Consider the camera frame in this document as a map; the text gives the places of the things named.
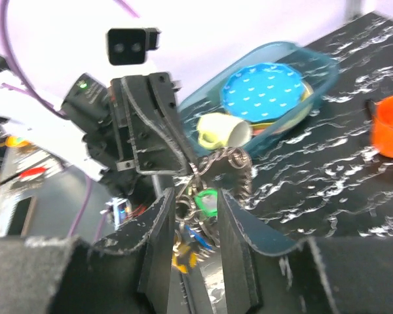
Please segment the green capped key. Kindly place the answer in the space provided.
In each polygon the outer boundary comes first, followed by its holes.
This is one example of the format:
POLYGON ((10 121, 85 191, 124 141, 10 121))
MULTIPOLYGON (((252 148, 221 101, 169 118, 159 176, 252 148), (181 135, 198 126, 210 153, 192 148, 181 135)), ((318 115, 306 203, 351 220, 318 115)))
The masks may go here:
POLYGON ((217 190, 210 188, 199 192, 194 201, 206 217, 217 216, 217 190))

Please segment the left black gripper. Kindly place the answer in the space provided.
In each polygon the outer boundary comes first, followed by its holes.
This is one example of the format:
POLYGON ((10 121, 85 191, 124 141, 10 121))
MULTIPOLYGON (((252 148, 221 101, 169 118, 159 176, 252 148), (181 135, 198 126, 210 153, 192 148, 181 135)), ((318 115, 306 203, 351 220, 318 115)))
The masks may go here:
POLYGON ((185 136, 167 72, 116 78, 109 87, 109 120, 83 137, 103 165, 100 183, 113 196, 131 196, 143 175, 188 175, 198 158, 185 136))

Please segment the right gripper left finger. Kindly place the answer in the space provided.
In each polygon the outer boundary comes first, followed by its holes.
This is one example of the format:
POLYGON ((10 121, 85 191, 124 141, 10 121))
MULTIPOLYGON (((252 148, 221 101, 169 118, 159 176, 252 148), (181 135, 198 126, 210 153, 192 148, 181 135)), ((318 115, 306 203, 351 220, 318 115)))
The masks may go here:
POLYGON ((92 313, 166 313, 175 234, 175 192, 94 245, 92 313))

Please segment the blue capped key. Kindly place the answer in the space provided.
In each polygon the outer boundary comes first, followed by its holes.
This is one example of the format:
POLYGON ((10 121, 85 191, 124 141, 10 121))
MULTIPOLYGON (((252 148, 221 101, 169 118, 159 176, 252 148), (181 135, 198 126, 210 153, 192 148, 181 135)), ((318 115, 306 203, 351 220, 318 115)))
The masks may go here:
POLYGON ((196 241, 201 248, 212 252, 212 246, 196 231, 194 231, 190 226, 185 225, 185 230, 187 231, 187 233, 189 234, 189 236, 196 241))

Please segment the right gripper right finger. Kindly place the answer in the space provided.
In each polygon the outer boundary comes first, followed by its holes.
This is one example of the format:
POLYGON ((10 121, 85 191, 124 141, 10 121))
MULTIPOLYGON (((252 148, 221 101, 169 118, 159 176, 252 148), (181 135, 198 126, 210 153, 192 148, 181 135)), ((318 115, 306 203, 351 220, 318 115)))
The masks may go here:
POLYGON ((295 241, 244 210, 225 190, 219 191, 217 210, 227 311, 291 313, 280 259, 295 241))

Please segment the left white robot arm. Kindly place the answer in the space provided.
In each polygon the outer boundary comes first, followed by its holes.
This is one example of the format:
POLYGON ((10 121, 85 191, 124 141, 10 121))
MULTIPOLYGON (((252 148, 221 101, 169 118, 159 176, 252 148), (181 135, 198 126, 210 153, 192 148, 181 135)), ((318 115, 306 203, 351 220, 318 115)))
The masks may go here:
POLYGON ((82 74, 64 98, 37 100, 0 55, 0 133, 69 162, 113 196, 137 198, 153 175, 198 172, 175 91, 168 73, 135 65, 108 83, 82 74))

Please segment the yellow capped key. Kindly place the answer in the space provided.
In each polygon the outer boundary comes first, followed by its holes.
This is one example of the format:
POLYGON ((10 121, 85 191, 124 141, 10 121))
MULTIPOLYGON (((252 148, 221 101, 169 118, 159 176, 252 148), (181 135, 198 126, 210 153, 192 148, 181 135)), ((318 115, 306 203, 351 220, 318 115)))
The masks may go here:
POLYGON ((172 265, 181 273, 190 273, 198 262, 198 254, 189 245, 178 245, 174 247, 172 265))

